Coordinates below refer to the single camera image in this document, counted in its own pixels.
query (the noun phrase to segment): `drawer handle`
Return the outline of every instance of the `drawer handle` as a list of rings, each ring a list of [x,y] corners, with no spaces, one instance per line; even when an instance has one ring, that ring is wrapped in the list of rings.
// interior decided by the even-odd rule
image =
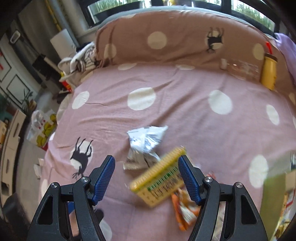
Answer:
[[[17,124],[17,126],[15,128],[15,133],[13,134],[13,137],[15,137],[15,134],[17,133],[18,126],[19,126],[19,124]]]
[[[9,170],[9,159],[7,159],[7,163],[6,163],[6,174],[8,173]]]

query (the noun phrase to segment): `metal bolt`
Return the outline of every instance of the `metal bolt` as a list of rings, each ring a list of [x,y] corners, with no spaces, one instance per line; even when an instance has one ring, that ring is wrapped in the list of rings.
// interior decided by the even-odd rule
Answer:
[[[88,177],[83,177],[80,179],[80,181],[82,181],[83,183],[87,183],[89,181]]]
[[[242,183],[239,183],[239,182],[236,183],[235,185],[236,185],[238,188],[242,188],[242,187],[244,186]]]
[[[57,183],[52,183],[52,184],[50,184],[50,187],[51,187],[51,188],[56,188],[56,187],[57,187]]]
[[[213,181],[213,179],[211,177],[205,177],[205,181],[207,183],[211,183]]]

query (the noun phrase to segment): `clear plastic bottle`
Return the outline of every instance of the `clear plastic bottle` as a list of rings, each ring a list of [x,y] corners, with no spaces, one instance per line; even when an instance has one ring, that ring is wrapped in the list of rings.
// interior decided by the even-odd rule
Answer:
[[[221,59],[221,69],[241,80],[259,81],[259,68],[241,60]]]

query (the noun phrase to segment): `black window frame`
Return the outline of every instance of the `black window frame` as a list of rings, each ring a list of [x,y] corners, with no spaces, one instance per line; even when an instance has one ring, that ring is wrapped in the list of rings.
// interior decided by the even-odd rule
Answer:
[[[78,0],[80,8],[83,12],[83,15],[84,15],[89,27],[94,27],[94,26],[100,24],[100,22],[94,23],[94,21],[91,17],[91,14],[88,10],[88,6],[97,2],[97,1],[98,0]],[[270,30],[269,28],[267,28],[263,24],[252,19],[251,17],[233,10],[231,8],[231,0],[221,0],[221,6],[216,5],[216,4],[212,4],[212,3],[208,3],[208,2],[203,2],[203,1],[197,1],[196,5],[197,5],[197,7],[200,7],[200,8],[210,9],[210,10],[214,10],[217,12],[222,12],[222,13],[229,14],[231,16],[240,18],[242,20],[245,20],[246,22],[252,24],[254,27],[258,28],[263,33],[269,34],[271,36],[274,36],[274,33],[279,32],[279,26],[280,26],[281,19],[276,15],[276,13],[271,9],[271,7],[269,7],[267,4],[265,4],[264,2],[262,2],[260,0],[240,0],[240,1],[249,5],[250,7],[254,8],[254,9],[256,9],[257,11],[259,11],[260,13],[262,13],[263,15],[268,17],[271,21],[273,21],[275,24],[274,31]],[[151,0],[151,5],[152,6],[163,6],[163,1],[162,0]]]

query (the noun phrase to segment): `floor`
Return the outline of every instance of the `floor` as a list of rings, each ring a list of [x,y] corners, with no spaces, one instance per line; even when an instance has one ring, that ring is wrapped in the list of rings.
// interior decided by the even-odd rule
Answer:
[[[55,112],[58,111],[59,104],[55,100],[52,100],[52,94],[49,91],[40,94],[36,102],[37,110],[46,112],[52,109]],[[39,204],[39,180],[35,175],[33,165],[38,164],[38,158],[44,158],[44,156],[44,150],[38,148],[27,139],[24,140],[18,160],[16,192],[30,222]]]

